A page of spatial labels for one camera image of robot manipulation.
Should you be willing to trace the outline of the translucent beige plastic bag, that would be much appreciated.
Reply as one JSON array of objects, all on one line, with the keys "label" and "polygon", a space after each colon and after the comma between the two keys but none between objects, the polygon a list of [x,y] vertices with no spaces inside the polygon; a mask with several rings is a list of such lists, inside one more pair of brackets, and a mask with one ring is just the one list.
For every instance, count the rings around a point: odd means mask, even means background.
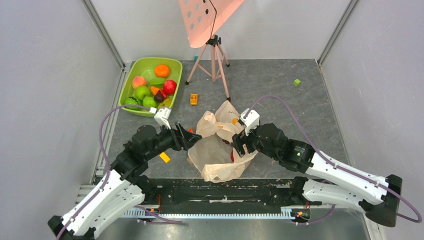
[{"label": "translucent beige plastic bag", "polygon": [[[206,182],[222,183],[239,178],[258,151],[240,157],[231,145],[232,136],[242,132],[241,124],[233,124],[240,114],[227,100],[216,112],[206,111],[197,122],[195,133],[202,137],[188,150],[187,160],[199,170]],[[230,153],[233,151],[234,163]]]}]

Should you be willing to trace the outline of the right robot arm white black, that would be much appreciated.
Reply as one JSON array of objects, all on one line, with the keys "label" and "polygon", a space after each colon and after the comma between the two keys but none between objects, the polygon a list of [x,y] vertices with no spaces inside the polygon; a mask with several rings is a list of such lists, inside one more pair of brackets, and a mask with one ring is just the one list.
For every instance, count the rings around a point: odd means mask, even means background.
[{"label": "right robot arm white black", "polygon": [[316,151],[303,141],[287,138],[273,123],[259,125],[249,133],[242,130],[232,136],[232,146],[239,156],[259,152],[275,160],[285,169],[315,176],[331,185],[306,177],[296,177],[289,189],[295,204],[330,203],[355,209],[371,221],[395,227],[402,190],[402,178],[391,174],[378,176],[358,170]]}]

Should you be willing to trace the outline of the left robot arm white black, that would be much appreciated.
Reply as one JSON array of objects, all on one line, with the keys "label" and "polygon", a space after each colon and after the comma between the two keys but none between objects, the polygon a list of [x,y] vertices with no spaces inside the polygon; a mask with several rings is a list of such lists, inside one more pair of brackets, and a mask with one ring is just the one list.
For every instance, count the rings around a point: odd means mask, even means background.
[{"label": "left robot arm white black", "polygon": [[168,149],[187,151],[201,139],[178,122],[159,132],[151,125],[139,127],[90,193],[65,215],[52,216],[48,227],[58,240],[95,240],[127,210],[156,200],[156,186],[144,175],[149,160]]}]

